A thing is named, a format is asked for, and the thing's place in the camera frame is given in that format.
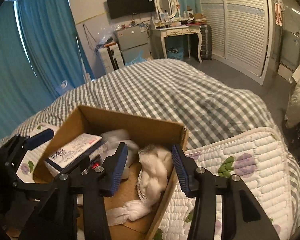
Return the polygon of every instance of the tv screen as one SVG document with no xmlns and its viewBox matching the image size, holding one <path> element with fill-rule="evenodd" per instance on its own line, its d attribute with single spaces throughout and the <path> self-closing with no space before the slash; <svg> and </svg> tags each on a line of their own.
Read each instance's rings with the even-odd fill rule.
<svg viewBox="0 0 300 240">
<path fill-rule="evenodd" d="M 154 0 L 107 0 L 110 18 L 154 12 Z"/>
</svg>

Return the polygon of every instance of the silver bolt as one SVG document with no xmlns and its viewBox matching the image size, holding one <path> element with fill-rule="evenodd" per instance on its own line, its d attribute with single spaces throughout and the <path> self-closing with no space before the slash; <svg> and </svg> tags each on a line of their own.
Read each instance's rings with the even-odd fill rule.
<svg viewBox="0 0 300 240">
<path fill-rule="evenodd" d="M 59 179 L 61 179 L 61 180 L 66 180 L 66 179 L 68 179 L 68 174 L 66 174 L 66 173 L 61 174 L 61 175 L 59 176 Z"/>
<path fill-rule="evenodd" d="M 234 174 L 231 176 L 231 179 L 234 180 L 234 181 L 239 181 L 240 180 L 240 176 L 237 175 L 237 174 Z"/>
<path fill-rule="evenodd" d="M 203 167 L 198 167 L 198 168 L 195 169 L 195 171 L 196 171 L 197 173 L 202 174 L 202 173 L 205 173 L 205 172 L 206 172 L 206 169 L 203 168 Z"/>
<path fill-rule="evenodd" d="M 104 168 L 102 166 L 97 166 L 94 168 L 95 172 L 103 172 Z"/>
</svg>

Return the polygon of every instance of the blue laundry basket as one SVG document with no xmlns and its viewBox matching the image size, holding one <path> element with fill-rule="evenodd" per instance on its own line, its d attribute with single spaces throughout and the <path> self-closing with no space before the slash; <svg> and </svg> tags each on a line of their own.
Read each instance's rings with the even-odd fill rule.
<svg viewBox="0 0 300 240">
<path fill-rule="evenodd" d="M 178 48 L 178 53 L 167 52 L 167 58 L 183 60 L 183 48 Z"/>
</svg>

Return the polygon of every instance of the striped fabric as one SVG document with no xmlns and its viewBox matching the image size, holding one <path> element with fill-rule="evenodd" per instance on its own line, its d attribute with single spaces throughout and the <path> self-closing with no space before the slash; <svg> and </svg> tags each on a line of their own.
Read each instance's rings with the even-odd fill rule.
<svg viewBox="0 0 300 240">
<path fill-rule="evenodd" d="M 19 125 L 13 135 L 28 135 L 41 122 L 60 126 L 79 105 L 184 123 L 189 150 L 256 127 L 280 134 L 265 103 L 251 91 L 229 88 L 183 61 L 157 59 L 67 92 Z M 3 138 L 0 147 L 8 139 Z M 295 231 L 300 225 L 300 168 L 290 153 L 289 167 Z"/>
</svg>

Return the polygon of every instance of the white wardrobe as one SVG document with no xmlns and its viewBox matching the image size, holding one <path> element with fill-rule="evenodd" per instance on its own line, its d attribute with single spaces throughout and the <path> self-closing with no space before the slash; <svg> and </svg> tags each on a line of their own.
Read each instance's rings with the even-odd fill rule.
<svg viewBox="0 0 300 240">
<path fill-rule="evenodd" d="M 200 1 L 212 28 L 214 58 L 262 84 L 273 39 L 272 1 Z"/>
</svg>

